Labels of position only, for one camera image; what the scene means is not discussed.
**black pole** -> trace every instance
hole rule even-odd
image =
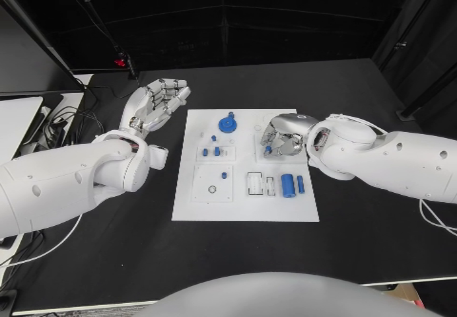
[[[385,66],[388,65],[388,62],[391,61],[397,51],[400,49],[406,48],[406,46],[407,46],[407,42],[406,42],[407,36],[409,36],[410,31],[413,30],[413,27],[414,27],[421,15],[423,15],[424,11],[426,11],[426,8],[427,8],[430,2],[432,2],[432,0],[424,0],[424,2],[423,2],[420,10],[417,11],[417,14],[414,15],[414,18],[407,26],[407,29],[403,31],[403,35],[400,36],[400,39],[398,39],[398,41],[397,41],[397,43],[396,43],[396,45],[388,53],[388,56],[385,57],[385,59],[381,63],[381,66],[380,66],[381,71],[384,71]]]
[[[129,66],[129,71],[130,71],[130,77],[132,79],[139,80],[139,71],[136,70],[136,65],[133,63],[133,59],[130,58],[129,53],[124,51],[124,49],[122,48],[122,46],[119,45],[117,41],[114,40],[110,30],[106,26],[106,23],[103,22],[103,18],[100,18],[99,12],[94,8],[93,2],[91,0],[84,0],[84,3],[88,7],[88,10],[91,11],[91,16],[96,18],[96,21],[93,21],[96,23],[96,26],[100,27],[100,31],[106,34],[107,38],[110,39],[114,49],[117,51],[117,54],[120,55],[122,59],[127,61],[127,66]]]
[[[416,101],[413,101],[411,105],[398,113],[401,120],[409,120],[409,117],[421,109],[421,107],[427,104],[432,98],[439,94],[439,92],[446,88],[446,86],[456,80],[457,78],[457,63],[452,66],[452,68],[446,71],[443,76],[436,80],[436,82],[429,87],[427,91],[417,97]]]

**computer screen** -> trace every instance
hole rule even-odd
[[[73,74],[0,1],[0,96],[80,91]]]

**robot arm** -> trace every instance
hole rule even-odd
[[[299,128],[302,117],[306,119]],[[332,115],[318,123],[308,116],[287,114],[272,120],[263,145],[274,140],[272,127],[280,127],[277,131],[295,137],[282,147],[266,148],[266,157],[295,155],[306,146],[310,166],[338,180],[359,177],[374,187],[409,197],[457,203],[457,141],[417,133],[387,133],[345,115]]]
[[[126,104],[120,130],[93,144],[38,152],[0,166],[0,238],[52,227],[110,197],[136,192],[150,168],[163,169],[168,150],[145,138],[186,104],[186,81],[159,79]]]

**black curtain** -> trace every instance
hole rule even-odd
[[[116,67],[77,0],[16,0],[73,69]],[[406,0],[93,0],[140,70],[371,57]]]
[[[423,4],[409,0],[374,60],[383,63],[388,51]],[[410,105],[433,82],[457,62],[457,1],[433,0],[383,74],[396,93]],[[416,113],[426,133],[457,139],[457,82],[434,96]]]

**black table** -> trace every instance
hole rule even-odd
[[[22,267],[12,286],[15,311],[162,299],[181,289],[228,275],[287,271],[348,281],[390,283],[457,276],[456,237],[429,225],[419,201],[368,186],[342,182],[310,168],[321,223],[172,221],[186,123],[186,109],[296,108],[319,119],[344,113],[388,131],[420,131],[401,122],[401,109],[370,59],[143,72],[142,84],[186,79],[188,106],[148,137],[171,150],[166,168],[152,170],[145,186],[106,201],[83,216],[65,244]],[[96,75],[119,95],[136,88],[127,74]],[[127,99],[96,88],[97,115],[119,127]],[[91,123],[90,142],[99,133]],[[433,206],[445,220],[455,205]],[[47,229],[48,250],[75,220]]]

